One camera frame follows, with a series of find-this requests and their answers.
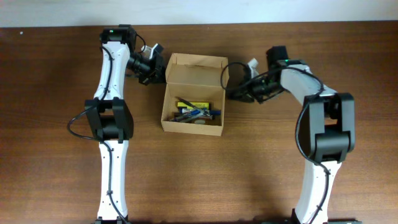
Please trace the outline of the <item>dark ballpoint pen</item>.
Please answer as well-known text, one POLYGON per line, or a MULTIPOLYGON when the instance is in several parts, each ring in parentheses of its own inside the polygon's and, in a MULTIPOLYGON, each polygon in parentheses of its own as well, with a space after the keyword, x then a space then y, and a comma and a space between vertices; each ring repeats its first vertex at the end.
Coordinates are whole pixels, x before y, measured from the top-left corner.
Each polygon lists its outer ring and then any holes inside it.
MULTIPOLYGON (((197 101, 190 101, 190 104, 192 105, 192 102, 197 102, 197 101)), ((192 105, 193 109, 197 109, 197 107, 195 107, 194 105, 192 105)))

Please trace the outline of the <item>brown cardboard box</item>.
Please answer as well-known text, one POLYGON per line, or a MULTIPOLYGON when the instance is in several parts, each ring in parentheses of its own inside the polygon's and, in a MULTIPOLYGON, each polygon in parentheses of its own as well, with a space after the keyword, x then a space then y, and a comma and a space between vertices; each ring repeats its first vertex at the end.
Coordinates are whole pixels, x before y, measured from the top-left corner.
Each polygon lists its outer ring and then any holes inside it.
POLYGON ((164 131, 221 136, 224 126, 226 92, 221 87, 229 80, 228 59, 208 55, 173 53, 165 71, 166 89, 161 124, 164 131), (212 110, 220 111, 205 124, 172 122, 178 113, 177 103, 205 102, 212 110))

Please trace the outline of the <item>blue whiteboard marker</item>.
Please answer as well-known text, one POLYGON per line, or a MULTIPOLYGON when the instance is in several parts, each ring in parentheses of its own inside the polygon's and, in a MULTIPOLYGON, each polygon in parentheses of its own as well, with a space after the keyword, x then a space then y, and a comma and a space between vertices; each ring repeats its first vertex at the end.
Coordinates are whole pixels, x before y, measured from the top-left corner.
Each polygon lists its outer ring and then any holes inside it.
MULTIPOLYGON (((178 109, 179 112, 181 113, 189 113, 194 111, 195 109, 188 109, 188 108, 179 108, 178 109)), ((210 115, 220 115, 221 111, 220 110, 205 110, 207 113, 209 113, 210 115)))

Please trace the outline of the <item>yellow highlighter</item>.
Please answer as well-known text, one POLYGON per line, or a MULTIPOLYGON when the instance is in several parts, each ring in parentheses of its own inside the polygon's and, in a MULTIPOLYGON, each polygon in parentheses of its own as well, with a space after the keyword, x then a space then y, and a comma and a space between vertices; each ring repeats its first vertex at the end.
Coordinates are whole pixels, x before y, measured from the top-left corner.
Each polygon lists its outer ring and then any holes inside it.
MULTIPOLYGON (((192 105, 194 105, 197 108, 201 108, 201 109, 206 109, 206 110, 211 109, 211 104, 208 102, 192 102, 192 105)), ((186 103, 181 102, 181 101, 179 101, 177 103, 177 108, 193 109, 192 106, 189 106, 186 103)))

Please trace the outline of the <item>blue ballpoint pen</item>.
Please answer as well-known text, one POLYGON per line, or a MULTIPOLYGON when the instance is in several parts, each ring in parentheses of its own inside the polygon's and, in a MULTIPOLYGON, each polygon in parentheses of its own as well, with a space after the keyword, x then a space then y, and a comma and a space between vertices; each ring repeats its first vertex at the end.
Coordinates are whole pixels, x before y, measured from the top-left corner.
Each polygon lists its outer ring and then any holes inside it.
POLYGON ((185 113, 185 114, 180 115, 178 117, 174 117, 170 121, 179 122, 179 123, 187 123, 187 122, 189 122, 189 121, 191 121, 193 119, 198 118, 202 114, 203 114, 202 112, 192 111, 190 113, 185 113))

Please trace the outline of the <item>black whiteboard marker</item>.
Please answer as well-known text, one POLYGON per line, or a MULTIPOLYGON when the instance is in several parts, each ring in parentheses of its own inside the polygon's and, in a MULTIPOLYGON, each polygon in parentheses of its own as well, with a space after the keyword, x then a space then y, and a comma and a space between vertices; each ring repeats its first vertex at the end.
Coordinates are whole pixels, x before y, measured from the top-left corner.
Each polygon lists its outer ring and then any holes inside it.
POLYGON ((191 122, 196 119, 214 120, 214 116, 212 116, 212 115, 211 116, 206 116, 206 115, 200 116, 199 114, 196 114, 194 116, 189 116, 187 119, 184 120, 184 122, 191 122))

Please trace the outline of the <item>yellow tape roll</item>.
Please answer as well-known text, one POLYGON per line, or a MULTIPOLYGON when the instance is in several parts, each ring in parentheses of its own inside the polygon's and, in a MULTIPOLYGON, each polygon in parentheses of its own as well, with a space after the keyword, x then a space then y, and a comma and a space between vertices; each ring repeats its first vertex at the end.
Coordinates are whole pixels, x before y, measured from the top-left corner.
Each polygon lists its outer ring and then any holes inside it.
POLYGON ((206 124, 206 121, 202 120, 202 119, 198 119, 198 120, 195 120, 194 123, 195 124, 206 124))

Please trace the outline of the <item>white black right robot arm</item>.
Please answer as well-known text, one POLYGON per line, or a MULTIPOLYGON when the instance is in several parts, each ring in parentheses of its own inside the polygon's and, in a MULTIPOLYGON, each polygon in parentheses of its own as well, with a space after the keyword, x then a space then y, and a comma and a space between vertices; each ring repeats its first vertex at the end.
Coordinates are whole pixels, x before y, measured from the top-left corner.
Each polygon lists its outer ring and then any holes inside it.
POLYGON ((297 205, 285 223, 328 223, 328 202, 337 172, 355 145, 354 98, 326 86, 309 65, 288 56, 285 46, 266 52, 268 70, 257 71, 252 59, 242 65, 244 76, 229 88, 228 99, 264 103, 289 92, 302 109, 295 125, 295 143, 305 159, 303 184, 297 205))

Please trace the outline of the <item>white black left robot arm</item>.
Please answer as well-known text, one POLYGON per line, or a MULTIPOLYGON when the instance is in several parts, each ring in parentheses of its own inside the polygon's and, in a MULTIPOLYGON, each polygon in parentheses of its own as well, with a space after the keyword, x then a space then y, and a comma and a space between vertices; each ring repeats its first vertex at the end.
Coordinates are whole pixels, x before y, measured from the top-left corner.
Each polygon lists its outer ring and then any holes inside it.
POLYGON ((165 83, 163 47, 144 45, 135 50, 139 34, 132 26, 105 28, 99 35, 103 63, 93 99, 85 113, 101 154, 101 198, 96 223, 127 223, 125 165, 134 120, 124 100, 126 70, 143 85, 165 83))

